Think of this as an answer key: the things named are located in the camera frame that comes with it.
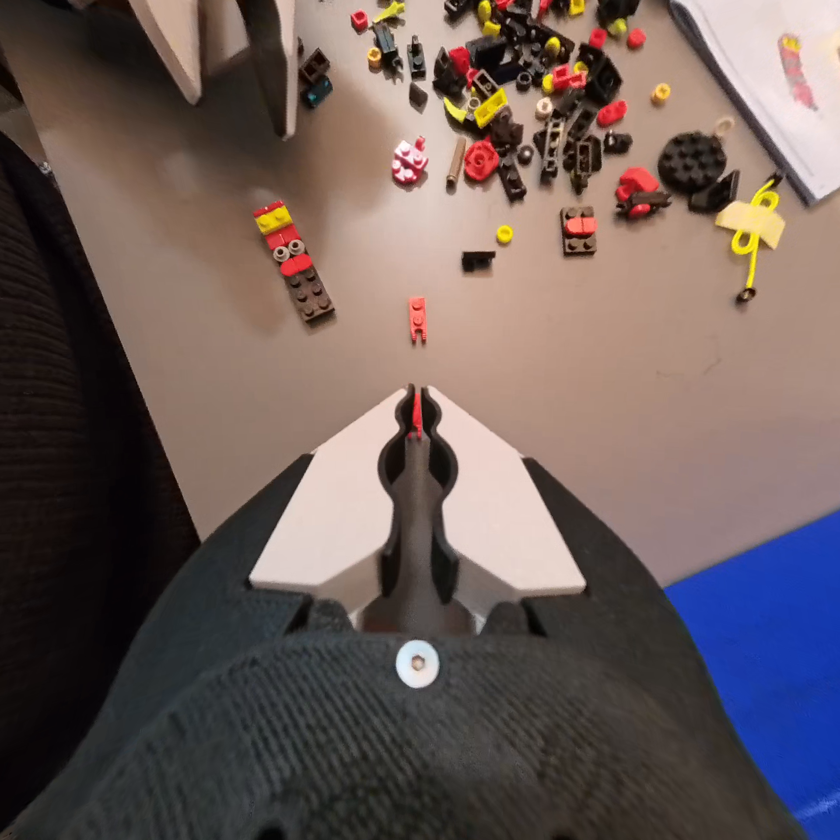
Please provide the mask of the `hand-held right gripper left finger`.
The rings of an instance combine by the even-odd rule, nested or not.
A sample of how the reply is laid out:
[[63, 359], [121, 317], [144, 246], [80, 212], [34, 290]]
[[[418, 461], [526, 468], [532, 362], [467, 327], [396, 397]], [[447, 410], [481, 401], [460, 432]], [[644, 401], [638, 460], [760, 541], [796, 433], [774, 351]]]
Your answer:
[[311, 459], [248, 575], [254, 590], [341, 604], [351, 625], [384, 595], [382, 565], [399, 553], [394, 478], [386, 450], [405, 444], [415, 387], [374, 405]]

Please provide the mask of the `black lego slope piece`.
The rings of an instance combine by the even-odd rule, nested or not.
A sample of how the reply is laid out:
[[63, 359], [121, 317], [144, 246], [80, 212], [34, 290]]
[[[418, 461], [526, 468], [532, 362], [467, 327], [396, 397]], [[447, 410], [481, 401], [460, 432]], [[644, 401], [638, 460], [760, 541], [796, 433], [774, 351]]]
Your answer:
[[739, 195], [740, 170], [733, 170], [701, 191], [692, 193], [688, 209], [694, 214], [719, 214], [735, 202]]

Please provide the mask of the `red yellow black lego assembly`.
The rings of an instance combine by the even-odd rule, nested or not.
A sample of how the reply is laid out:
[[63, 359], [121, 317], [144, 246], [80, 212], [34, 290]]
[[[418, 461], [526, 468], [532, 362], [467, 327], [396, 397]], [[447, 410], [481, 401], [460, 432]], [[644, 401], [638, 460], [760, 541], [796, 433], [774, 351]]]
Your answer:
[[287, 205], [275, 201], [256, 209], [253, 217], [300, 319], [314, 323], [332, 315], [331, 297]]

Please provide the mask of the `red round lego dish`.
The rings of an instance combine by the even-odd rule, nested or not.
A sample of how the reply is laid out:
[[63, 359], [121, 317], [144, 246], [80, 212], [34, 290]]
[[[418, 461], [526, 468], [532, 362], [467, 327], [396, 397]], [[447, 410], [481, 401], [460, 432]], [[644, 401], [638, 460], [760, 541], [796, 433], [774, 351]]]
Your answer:
[[480, 183], [497, 171], [500, 156], [489, 140], [478, 140], [465, 151], [463, 170], [466, 180]]

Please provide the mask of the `pile of lego pieces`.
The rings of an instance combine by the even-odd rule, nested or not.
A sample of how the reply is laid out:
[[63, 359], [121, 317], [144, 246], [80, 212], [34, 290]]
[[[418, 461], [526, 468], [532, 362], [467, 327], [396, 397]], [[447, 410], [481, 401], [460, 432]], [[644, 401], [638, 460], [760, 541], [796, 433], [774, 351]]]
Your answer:
[[372, 70], [408, 75], [415, 109], [424, 109], [427, 101], [417, 82], [428, 80], [457, 138], [466, 137], [467, 149], [478, 140], [494, 144], [500, 156], [494, 174], [510, 202], [524, 199], [519, 167], [534, 155], [540, 157], [542, 185], [566, 172], [573, 193], [581, 196], [601, 170], [604, 155], [630, 151], [631, 135], [614, 130], [626, 117], [627, 103], [620, 97], [623, 76], [605, 43], [617, 39], [629, 49], [644, 46], [645, 31], [630, 26], [639, 2], [593, 2], [594, 27], [580, 43], [548, 17], [554, 8], [566, 18], [579, 17], [586, 2], [440, 4], [450, 28], [474, 17], [476, 37], [451, 48], [442, 45], [429, 61], [416, 34], [405, 58], [399, 55], [392, 24], [403, 21], [404, 2], [379, 2], [376, 16], [367, 18], [360, 10], [351, 22], [374, 37], [368, 54]]

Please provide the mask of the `blue plastic bin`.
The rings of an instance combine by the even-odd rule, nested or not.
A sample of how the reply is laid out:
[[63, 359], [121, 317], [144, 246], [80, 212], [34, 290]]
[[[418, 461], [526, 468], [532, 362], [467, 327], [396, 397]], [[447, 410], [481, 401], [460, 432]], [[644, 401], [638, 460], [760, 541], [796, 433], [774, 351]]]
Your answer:
[[740, 739], [810, 838], [839, 838], [839, 513], [666, 587]]

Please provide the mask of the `large black round lego plate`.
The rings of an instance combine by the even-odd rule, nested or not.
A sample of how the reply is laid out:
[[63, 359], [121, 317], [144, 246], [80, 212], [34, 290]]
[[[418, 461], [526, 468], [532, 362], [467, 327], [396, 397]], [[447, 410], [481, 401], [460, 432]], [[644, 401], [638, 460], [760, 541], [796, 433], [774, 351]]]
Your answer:
[[694, 194], [707, 189], [723, 176], [728, 157], [721, 139], [699, 131], [683, 132], [670, 138], [658, 157], [658, 176], [668, 189]]

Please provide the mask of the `lego instruction booklet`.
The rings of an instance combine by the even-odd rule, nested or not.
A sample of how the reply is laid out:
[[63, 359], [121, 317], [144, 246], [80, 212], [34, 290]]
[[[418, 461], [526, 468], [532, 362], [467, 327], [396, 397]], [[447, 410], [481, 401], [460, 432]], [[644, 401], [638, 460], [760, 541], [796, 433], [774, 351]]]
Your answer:
[[667, 6], [803, 204], [837, 193], [839, 2]]

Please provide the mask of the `red and black clip piece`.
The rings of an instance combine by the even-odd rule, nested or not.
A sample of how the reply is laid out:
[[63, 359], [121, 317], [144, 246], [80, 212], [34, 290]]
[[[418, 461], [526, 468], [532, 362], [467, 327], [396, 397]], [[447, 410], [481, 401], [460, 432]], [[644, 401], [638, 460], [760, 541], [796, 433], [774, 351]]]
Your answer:
[[616, 215], [635, 220], [652, 216], [671, 205], [671, 194], [643, 167], [630, 167], [615, 191]]

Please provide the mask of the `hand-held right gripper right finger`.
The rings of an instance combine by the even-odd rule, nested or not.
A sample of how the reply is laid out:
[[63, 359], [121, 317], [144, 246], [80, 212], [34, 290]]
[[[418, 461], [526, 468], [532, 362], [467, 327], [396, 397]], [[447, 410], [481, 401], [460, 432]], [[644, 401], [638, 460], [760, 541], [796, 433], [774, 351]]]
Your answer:
[[580, 595], [586, 581], [524, 458], [433, 386], [421, 391], [432, 512], [431, 571], [443, 604], [479, 632], [501, 603]]

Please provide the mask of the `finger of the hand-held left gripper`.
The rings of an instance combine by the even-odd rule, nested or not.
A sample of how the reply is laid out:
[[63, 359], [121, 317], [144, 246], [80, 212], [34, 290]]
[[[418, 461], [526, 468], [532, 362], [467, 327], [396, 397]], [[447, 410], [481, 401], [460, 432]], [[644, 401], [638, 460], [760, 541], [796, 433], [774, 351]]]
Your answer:
[[236, 1], [130, 1], [134, 16], [184, 99], [195, 106], [203, 84], [249, 52]]
[[272, 128], [288, 140], [298, 109], [296, 2], [245, 1], [245, 32]]

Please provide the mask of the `red rounded lego plate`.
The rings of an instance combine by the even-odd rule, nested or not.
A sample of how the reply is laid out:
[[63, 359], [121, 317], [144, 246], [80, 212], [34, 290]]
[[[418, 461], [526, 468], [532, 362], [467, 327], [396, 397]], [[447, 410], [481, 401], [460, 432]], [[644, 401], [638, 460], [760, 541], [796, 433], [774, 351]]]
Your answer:
[[392, 159], [392, 178], [400, 186], [416, 184], [425, 173], [428, 157], [425, 152], [426, 140], [420, 135], [414, 143], [401, 141], [394, 150]]

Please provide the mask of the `black plate with red tile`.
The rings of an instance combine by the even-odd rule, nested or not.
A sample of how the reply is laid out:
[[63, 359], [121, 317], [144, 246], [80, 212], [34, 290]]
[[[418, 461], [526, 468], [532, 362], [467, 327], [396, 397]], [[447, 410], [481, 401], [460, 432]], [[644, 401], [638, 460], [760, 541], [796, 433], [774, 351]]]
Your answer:
[[593, 256], [597, 250], [597, 228], [593, 206], [563, 206], [560, 210], [563, 256]]

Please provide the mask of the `person's black knitted sweater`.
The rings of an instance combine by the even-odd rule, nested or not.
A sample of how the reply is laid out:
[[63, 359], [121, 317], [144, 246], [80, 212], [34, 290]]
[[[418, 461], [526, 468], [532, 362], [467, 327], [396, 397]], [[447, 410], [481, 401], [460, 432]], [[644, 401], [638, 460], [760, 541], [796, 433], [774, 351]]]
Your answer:
[[199, 540], [58, 187], [1, 145], [5, 828], [85, 737]]

